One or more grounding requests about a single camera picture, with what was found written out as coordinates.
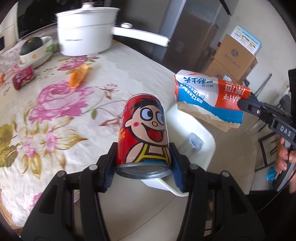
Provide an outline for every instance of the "can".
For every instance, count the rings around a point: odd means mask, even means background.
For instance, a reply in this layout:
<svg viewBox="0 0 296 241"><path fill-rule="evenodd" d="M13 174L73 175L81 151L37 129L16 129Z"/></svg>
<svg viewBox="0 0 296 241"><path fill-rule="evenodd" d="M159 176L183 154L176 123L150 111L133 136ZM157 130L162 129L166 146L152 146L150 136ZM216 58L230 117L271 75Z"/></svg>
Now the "can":
<svg viewBox="0 0 296 241"><path fill-rule="evenodd" d="M152 179L171 174L164 111L155 96L138 94L127 101L116 162L116 173L127 178Z"/></svg>
<svg viewBox="0 0 296 241"><path fill-rule="evenodd" d="M32 66L21 69L17 74L12 78L13 86L16 90L19 90L24 85L28 84L34 78L34 72Z"/></svg>

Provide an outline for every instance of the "pot handle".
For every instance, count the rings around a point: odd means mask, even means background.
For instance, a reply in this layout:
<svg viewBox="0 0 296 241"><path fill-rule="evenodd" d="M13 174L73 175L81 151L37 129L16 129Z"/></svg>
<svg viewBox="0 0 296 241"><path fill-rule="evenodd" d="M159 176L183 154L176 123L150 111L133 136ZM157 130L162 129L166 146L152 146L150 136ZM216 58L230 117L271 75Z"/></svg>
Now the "pot handle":
<svg viewBox="0 0 296 241"><path fill-rule="evenodd" d="M163 47L167 47L170 40L167 37L133 28L112 27L111 34L139 39Z"/></svg>

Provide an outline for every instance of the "can bottom rim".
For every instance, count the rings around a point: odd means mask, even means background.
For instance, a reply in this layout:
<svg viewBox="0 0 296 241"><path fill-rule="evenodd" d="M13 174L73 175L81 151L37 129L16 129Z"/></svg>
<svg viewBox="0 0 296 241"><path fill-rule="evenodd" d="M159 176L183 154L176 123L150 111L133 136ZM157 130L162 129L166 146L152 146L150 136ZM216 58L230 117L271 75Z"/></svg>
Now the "can bottom rim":
<svg viewBox="0 0 296 241"><path fill-rule="evenodd" d="M132 162L118 166L116 173L131 179L153 179L166 177L172 171L168 165L162 163Z"/></svg>

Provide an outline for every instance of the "human hand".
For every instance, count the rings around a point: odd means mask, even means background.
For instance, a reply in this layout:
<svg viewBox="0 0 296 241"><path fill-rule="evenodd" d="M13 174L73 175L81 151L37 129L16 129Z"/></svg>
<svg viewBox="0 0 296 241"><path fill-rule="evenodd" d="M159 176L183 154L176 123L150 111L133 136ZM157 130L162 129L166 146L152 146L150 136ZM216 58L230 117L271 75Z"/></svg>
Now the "human hand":
<svg viewBox="0 0 296 241"><path fill-rule="evenodd" d="M277 173L281 173L287 169L287 160L291 163L296 163L296 150L289 153L288 149L284 147L284 142L285 139L283 137L279 137L275 162L275 170Z"/></svg>

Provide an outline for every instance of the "floral tablecloth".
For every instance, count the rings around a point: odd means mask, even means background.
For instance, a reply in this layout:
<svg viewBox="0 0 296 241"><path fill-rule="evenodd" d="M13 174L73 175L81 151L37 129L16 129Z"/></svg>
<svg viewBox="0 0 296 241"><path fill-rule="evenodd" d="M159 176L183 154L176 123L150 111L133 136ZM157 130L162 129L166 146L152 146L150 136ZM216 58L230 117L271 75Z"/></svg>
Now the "floral tablecloth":
<svg viewBox="0 0 296 241"><path fill-rule="evenodd" d="M34 34L47 35L57 42L55 26ZM55 53L16 91L12 77L24 41L0 55L6 73L0 87L0 212L13 228L25 224L57 171L81 171L108 152L128 98L150 93L165 110L174 103L174 73L118 42L92 56ZM83 63L89 66L84 83L69 89L70 74Z"/></svg>

